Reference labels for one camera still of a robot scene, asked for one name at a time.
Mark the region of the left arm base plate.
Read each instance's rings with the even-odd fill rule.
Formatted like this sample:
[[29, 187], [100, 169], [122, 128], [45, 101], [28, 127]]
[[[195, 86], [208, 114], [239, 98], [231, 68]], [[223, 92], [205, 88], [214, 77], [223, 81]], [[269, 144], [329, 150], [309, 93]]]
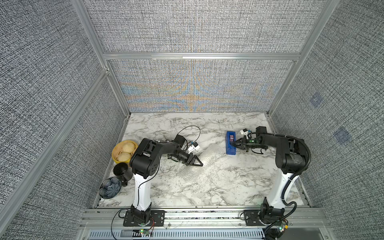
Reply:
[[162, 227], [166, 211], [127, 211], [124, 217], [124, 227]]

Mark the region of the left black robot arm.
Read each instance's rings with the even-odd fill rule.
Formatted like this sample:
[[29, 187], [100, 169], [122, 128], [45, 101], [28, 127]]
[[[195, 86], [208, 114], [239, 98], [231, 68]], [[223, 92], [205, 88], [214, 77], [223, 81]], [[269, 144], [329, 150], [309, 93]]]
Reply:
[[130, 208], [133, 219], [146, 224], [151, 218], [151, 180], [158, 174], [160, 160], [163, 155], [170, 156], [187, 166], [202, 167], [204, 164], [193, 153], [184, 151], [182, 147], [187, 140], [176, 135], [172, 141], [154, 141], [144, 138], [133, 157], [130, 167], [135, 178], [135, 199]]

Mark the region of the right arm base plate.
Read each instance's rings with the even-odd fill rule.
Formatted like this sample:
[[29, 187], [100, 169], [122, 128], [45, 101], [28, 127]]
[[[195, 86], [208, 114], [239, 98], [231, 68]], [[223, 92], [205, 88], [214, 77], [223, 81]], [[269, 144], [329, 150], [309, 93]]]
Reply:
[[263, 221], [260, 220], [259, 212], [260, 212], [259, 210], [243, 211], [243, 217], [244, 217], [246, 226], [248, 227], [269, 226], [269, 224], [265, 224]]

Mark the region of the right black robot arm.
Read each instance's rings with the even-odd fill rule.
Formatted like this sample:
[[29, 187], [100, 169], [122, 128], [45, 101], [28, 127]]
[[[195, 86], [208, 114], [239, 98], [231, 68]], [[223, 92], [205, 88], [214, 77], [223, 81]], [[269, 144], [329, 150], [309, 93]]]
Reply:
[[299, 175], [308, 169], [311, 161], [311, 152], [304, 140], [287, 135], [268, 133], [267, 128], [259, 126], [255, 132], [248, 132], [239, 139], [231, 138], [229, 144], [239, 150], [259, 149], [262, 151], [274, 148], [275, 163], [278, 170], [277, 179], [270, 191], [264, 198], [258, 213], [259, 220], [266, 226], [272, 225], [289, 214], [285, 209], [297, 206], [295, 201], [287, 202], [287, 197], [292, 189], [293, 183]]

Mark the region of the white ribbed ceramic vase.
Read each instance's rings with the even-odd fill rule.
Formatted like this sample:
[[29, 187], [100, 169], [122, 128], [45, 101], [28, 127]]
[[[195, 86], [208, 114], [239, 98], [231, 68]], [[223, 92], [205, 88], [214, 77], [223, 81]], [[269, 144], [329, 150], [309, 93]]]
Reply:
[[200, 160], [203, 162], [202, 173], [217, 173], [224, 168], [230, 157], [225, 153], [203, 153], [200, 155]]

